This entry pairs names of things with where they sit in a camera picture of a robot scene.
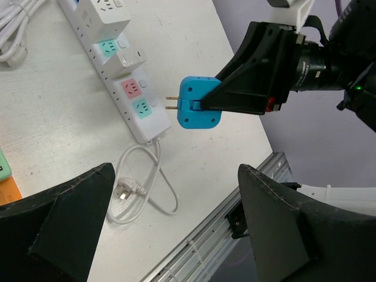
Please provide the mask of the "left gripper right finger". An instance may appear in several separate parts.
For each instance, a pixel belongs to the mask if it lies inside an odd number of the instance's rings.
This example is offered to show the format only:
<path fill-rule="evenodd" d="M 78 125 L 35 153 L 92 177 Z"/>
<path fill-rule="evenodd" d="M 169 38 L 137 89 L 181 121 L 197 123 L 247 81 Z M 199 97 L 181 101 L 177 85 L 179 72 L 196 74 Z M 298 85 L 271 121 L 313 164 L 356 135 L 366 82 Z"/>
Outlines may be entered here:
<path fill-rule="evenodd" d="M 260 281 L 374 281 L 375 217 L 334 207 L 241 164 L 238 182 Z"/>

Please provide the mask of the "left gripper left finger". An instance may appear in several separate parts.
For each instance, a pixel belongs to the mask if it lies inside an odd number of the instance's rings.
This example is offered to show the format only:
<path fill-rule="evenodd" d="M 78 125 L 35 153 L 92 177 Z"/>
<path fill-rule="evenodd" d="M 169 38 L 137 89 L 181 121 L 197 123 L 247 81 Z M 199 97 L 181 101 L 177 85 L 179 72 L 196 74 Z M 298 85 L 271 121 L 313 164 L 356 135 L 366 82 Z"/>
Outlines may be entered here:
<path fill-rule="evenodd" d="M 87 281 L 115 182 L 111 163 L 1 206 L 1 281 Z"/>

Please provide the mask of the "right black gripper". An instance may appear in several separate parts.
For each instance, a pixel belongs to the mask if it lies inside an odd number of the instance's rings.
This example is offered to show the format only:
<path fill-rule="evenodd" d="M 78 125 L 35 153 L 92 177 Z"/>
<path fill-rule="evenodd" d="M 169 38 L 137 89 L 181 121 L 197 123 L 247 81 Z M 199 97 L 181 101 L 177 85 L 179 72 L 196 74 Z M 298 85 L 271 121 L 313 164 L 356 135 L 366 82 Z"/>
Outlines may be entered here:
<path fill-rule="evenodd" d="M 304 41 L 297 65 L 294 27 L 251 22 L 216 75 L 221 83 L 202 98 L 202 109 L 263 115 L 280 109 L 290 89 L 343 90 L 337 109 L 354 112 L 374 130 L 375 1 L 351 1 L 329 35 L 317 16 L 308 16 L 304 25 L 319 31 L 320 43 Z"/>

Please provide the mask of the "blue plug adapter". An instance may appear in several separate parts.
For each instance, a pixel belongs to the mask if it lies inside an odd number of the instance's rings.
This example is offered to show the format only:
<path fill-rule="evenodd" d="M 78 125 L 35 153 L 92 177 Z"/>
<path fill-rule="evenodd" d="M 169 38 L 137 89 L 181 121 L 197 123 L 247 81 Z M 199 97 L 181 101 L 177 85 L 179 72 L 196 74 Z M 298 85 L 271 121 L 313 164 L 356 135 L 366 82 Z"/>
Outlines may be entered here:
<path fill-rule="evenodd" d="M 212 129 L 219 124 L 221 111 L 203 109 L 201 101 L 219 84 L 213 77 L 187 76 L 180 83 L 179 95 L 166 97 L 166 100 L 176 100 L 176 106 L 165 108 L 177 110 L 177 121 L 184 129 Z"/>

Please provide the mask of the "white pastel power strip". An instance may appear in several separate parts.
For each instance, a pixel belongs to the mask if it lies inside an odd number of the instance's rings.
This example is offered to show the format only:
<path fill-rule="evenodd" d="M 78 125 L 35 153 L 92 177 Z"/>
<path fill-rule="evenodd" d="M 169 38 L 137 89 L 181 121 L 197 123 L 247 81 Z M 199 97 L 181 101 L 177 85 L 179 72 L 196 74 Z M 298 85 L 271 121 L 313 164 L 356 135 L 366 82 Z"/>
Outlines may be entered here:
<path fill-rule="evenodd" d="M 171 122 L 142 65 L 116 79 L 108 78 L 103 73 L 103 65 L 118 50 L 141 48 L 129 43 L 125 29 L 116 39 L 91 43 L 75 16 L 78 2 L 58 3 L 134 138 L 140 144 L 151 144 L 171 127 Z"/>

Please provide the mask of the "green plug adapter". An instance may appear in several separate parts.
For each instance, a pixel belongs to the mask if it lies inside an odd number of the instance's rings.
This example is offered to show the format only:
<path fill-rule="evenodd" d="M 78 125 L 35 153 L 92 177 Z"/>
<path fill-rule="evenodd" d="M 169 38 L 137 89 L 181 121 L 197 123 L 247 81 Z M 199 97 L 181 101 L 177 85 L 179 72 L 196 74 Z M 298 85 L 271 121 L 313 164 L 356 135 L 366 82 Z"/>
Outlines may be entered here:
<path fill-rule="evenodd" d="M 0 182 L 10 178 L 12 176 L 12 170 L 9 166 L 9 163 L 3 153 L 0 150 Z"/>

